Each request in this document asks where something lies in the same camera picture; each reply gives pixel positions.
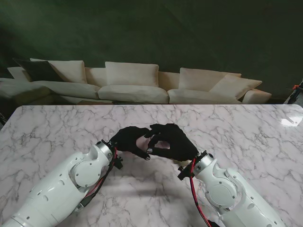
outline red object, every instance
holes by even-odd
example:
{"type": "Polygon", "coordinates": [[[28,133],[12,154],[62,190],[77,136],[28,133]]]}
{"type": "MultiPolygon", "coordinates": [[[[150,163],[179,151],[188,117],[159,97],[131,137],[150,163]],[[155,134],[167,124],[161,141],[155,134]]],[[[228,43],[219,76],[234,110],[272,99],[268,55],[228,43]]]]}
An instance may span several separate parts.
{"type": "MultiPolygon", "coordinates": [[[[191,165],[191,169],[190,169],[191,175],[192,175],[192,173],[193,173],[193,171],[194,171],[195,162],[196,162],[196,159],[194,158],[193,164],[191,165]]],[[[190,176],[189,180],[190,180],[191,192],[192,192],[192,194],[193,194],[194,201],[195,201],[195,204],[196,204],[196,206],[197,206],[197,208],[198,208],[198,211],[199,211],[201,217],[203,218],[204,222],[206,223],[206,225],[207,225],[208,227],[212,227],[212,226],[209,224],[209,222],[208,222],[207,218],[205,217],[204,213],[202,212],[201,208],[199,207],[198,199],[197,199],[196,191],[195,191],[195,187],[194,187],[193,177],[190,176]]]]}

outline sofa armrest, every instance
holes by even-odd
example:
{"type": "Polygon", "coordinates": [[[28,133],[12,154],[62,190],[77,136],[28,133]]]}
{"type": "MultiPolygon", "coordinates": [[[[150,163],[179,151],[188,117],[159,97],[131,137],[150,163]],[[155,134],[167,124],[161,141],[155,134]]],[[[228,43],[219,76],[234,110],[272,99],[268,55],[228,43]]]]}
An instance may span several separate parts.
{"type": "Polygon", "coordinates": [[[242,103],[243,104],[264,104],[271,97],[271,93],[265,91],[260,91],[257,89],[252,89],[246,92],[242,103]]]}

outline dark pillow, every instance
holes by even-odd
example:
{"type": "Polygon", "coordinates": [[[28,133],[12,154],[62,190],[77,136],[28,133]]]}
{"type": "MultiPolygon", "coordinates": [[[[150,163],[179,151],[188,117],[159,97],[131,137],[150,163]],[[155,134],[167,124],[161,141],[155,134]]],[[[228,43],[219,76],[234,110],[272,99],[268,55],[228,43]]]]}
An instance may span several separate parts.
{"type": "Polygon", "coordinates": [[[64,82],[48,61],[27,61],[13,58],[29,74],[32,81],[46,80],[64,82]]]}

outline throw pillow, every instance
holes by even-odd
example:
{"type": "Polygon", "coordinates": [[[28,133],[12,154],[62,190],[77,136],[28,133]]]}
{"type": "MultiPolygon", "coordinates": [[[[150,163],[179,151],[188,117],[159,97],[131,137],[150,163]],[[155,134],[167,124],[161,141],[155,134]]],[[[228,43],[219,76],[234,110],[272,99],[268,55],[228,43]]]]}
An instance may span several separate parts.
{"type": "Polygon", "coordinates": [[[262,83],[260,80],[244,79],[232,75],[226,75],[209,92],[235,99],[241,98],[245,93],[262,83]]]}
{"type": "Polygon", "coordinates": [[[15,58],[14,61],[26,70],[32,81],[47,80],[64,82],[47,61],[35,62],[15,58]]]}
{"type": "Polygon", "coordinates": [[[107,61],[105,68],[108,85],[159,86],[158,65],[107,61]]]}
{"type": "MultiPolygon", "coordinates": [[[[31,58],[31,61],[46,61],[31,58]]],[[[87,84],[84,61],[48,61],[65,82],[87,84]]]]}
{"type": "Polygon", "coordinates": [[[239,73],[181,68],[179,89],[210,91],[226,75],[241,77],[239,73]]]}

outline dark green wall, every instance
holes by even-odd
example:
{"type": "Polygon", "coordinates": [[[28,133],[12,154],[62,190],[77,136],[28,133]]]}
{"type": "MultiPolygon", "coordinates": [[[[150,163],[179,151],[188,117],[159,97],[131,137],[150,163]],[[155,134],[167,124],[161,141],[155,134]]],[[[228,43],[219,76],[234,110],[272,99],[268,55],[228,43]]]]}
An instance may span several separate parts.
{"type": "Polygon", "coordinates": [[[12,57],[155,63],[240,72],[286,97],[303,77],[301,2],[2,0],[1,72],[12,57]]]}

